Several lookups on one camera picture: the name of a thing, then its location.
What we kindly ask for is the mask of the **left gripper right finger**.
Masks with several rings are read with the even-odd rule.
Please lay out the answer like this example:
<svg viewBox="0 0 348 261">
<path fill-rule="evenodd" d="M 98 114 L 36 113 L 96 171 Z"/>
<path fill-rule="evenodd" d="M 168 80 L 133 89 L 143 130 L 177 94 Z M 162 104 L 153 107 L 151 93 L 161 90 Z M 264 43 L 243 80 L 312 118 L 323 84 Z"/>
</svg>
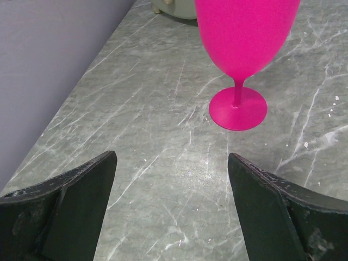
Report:
<svg viewBox="0 0 348 261">
<path fill-rule="evenodd" d="M 347 201 L 230 153 L 228 174 L 249 260 L 347 260 Z"/>
</svg>

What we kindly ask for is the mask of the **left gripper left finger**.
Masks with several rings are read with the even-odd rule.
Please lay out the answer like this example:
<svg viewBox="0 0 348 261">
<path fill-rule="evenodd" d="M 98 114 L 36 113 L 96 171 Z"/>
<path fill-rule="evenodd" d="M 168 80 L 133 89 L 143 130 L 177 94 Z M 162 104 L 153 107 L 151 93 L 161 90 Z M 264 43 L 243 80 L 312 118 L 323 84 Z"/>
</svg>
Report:
<svg viewBox="0 0 348 261">
<path fill-rule="evenodd" d="M 2 196 L 1 260 L 93 260 L 116 166 L 106 151 Z"/>
</svg>

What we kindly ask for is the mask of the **pink wine glass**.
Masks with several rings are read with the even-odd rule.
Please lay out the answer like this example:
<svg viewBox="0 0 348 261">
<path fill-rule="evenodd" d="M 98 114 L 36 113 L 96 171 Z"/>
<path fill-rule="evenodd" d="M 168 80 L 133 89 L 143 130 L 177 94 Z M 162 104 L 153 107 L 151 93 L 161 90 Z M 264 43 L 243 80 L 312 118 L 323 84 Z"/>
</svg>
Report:
<svg viewBox="0 0 348 261">
<path fill-rule="evenodd" d="M 198 29 L 213 63 L 234 81 L 209 104 L 212 120 L 224 129 L 245 131 L 265 119 L 268 105 L 245 80 L 278 53 L 294 23 L 300 1 L 195 1 Z"/>
</svg>

